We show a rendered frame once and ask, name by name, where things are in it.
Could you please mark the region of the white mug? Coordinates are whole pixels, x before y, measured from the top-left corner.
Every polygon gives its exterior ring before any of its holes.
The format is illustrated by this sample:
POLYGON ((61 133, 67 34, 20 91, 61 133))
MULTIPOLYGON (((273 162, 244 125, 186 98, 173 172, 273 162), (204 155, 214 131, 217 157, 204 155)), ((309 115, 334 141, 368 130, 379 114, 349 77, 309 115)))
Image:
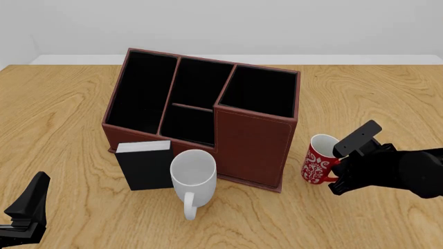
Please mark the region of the white mug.
POLYGON ((190 149, 174 157, 170 165, 174 190, 183 202, 184 216, 195 219, 197 208, 206 205, 215 193, 217 165, 206 151, 190 149))

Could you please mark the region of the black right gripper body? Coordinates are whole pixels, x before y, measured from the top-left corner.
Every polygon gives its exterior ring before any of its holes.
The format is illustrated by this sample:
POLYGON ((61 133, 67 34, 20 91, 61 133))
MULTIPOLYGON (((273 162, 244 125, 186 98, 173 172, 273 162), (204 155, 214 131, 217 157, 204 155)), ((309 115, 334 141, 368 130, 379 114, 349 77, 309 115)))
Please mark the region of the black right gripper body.
POLYGON ((368 186, 398 188, 396 148, 384 144, 364 156, 350 155, 332 167, 338 180, 329 184, 331 192, 340 196, 368 186))

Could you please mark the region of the black book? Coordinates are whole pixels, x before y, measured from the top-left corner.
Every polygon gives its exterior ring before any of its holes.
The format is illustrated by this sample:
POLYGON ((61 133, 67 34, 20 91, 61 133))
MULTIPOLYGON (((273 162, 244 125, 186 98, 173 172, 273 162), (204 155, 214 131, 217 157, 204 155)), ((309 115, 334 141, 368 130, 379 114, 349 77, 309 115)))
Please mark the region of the black book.
POLYGON ((115 157, 130 190, 173 188, 170 164, 174 155, 170 140, 122 142, 115 157))

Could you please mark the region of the red-brown desk caddy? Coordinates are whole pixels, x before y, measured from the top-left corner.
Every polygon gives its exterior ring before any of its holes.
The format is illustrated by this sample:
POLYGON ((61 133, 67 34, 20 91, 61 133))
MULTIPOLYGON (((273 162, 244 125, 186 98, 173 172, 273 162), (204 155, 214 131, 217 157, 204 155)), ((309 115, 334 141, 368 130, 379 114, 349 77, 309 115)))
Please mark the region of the red-brown desk caddy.
POLYGON ((300 72, 131 48, 102 120, 120 143, 210 153, 219 178, 274 192, 298 122, 300 72))

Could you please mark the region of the flat black plate on stalk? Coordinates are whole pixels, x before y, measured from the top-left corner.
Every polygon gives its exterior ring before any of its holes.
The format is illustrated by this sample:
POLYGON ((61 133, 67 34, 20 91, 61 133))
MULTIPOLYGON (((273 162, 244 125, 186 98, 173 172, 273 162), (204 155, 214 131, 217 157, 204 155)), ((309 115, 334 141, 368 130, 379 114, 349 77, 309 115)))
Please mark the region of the flat black plate on stalk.
POLYGON ((334 157, 363 157, 380 149, 381 144, 374 138, 374 136, 381 132, 381 130, 381 126, 379 126, 374 120, 367 121, 334 145, 334 157))

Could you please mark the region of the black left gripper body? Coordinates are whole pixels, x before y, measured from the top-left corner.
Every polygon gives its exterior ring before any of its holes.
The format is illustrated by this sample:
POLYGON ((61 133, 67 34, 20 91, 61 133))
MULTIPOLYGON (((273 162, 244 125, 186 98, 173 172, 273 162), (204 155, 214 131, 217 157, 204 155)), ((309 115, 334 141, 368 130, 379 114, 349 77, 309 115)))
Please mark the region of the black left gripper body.
POLYGON ((0 225, 0 246, 38 244, 45 231, 45 225, 32 221, 14 221, 11 225, 0 225))

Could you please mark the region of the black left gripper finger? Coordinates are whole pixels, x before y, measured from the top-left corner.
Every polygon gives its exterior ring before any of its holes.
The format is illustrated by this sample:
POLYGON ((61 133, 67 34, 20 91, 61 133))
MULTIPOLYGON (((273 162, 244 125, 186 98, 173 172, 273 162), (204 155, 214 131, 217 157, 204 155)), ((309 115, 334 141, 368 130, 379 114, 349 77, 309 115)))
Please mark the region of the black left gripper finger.
POLYGON ((50 177, 37 172, 19 198, 4 213, 11 217, 13 228, 27 228, 32 223, 46 226, 46 197, 50 177))

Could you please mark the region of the red patterned mug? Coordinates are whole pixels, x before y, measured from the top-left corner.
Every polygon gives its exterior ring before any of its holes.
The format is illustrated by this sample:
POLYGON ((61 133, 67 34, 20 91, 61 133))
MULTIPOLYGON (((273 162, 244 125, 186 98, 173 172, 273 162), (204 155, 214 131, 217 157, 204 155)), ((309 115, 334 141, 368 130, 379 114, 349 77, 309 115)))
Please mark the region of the red patterned mug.
POLYGON ((327 134, 312 136, 300 172, 304 180, 311 184, 338 180, 338 178, 329 177, 332 167, 340 163, 340 160, 333 155, 336 143, 338 143, 338 139, 327 134))

